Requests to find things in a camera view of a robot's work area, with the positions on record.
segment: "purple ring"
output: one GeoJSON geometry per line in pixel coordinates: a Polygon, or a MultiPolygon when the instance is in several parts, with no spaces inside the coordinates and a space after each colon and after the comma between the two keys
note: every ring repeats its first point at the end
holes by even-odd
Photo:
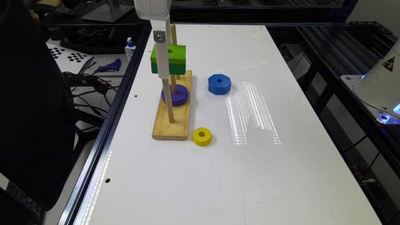
{"type": "MultiPolygon", "coordinates": [[[[172,106],[179,106],[185,103],[189,98],[188,89],[180,84],[176,85],[176,94],[173,94],[171,85],[169,86],[171,92],[172,106]]],[[[164,90],[161,91],[162,100],[165,102],[164,90]]]]}

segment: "blue nut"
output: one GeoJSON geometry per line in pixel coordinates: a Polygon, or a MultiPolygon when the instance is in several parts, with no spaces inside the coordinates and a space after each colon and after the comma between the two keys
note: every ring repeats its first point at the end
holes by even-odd
{"type": "Polygon", "coordinates": [[[231,90],[231,78],[223,74],[214,74],[208,78],[208,91],[213,94],[226,94],[231,90]]]}

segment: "wooden peg board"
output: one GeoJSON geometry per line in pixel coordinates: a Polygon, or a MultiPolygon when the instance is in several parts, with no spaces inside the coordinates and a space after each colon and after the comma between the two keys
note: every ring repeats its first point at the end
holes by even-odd
{"type": "Polygon", "coordinates": [[[189,99],[184,104],[173,107],[175,122],[170,123],[168,120],[167,107],[160,96],[156,120],[152,130],[152,138],[155,140],[185,141],[188,139],[192,71],[186,71],[186,74],[181,76],[181,78],[176,81],[176,84],[183,85],[187,88],[189,91],[189,99]]]}

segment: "green block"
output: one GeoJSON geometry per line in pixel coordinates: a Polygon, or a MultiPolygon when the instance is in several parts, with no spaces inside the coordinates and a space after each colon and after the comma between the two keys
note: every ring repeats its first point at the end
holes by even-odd
{"type": "MultiPolygon", "coordinates": [[[[151,72],[158,73],[157,63],[151,63],[151,72]]],[[[169,65],[169,73],[175,75],[185,75],[186,74],[186,65],[179,64],[170,64],[169,65]]]]}
{"type": "MultiPolygon", "coordinates": [[[[186,46],[168,44],[168,62],[170,64],[186,64],[186,46]]],[[[152,63],[156,63],[156,47],[154,46],[152,49],[152,53],[150,56],[150,61],[152,63]]]]}

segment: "yellow cylinder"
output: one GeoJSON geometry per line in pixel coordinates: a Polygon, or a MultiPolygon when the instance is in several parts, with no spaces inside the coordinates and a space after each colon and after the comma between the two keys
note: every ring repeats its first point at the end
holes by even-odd
{"type": "Polygon", "coordinates": [[[206,146],[211,142],[211,131],[207,128],[200,127],[193,131],[193,141],[198,146],[206,146]]]}

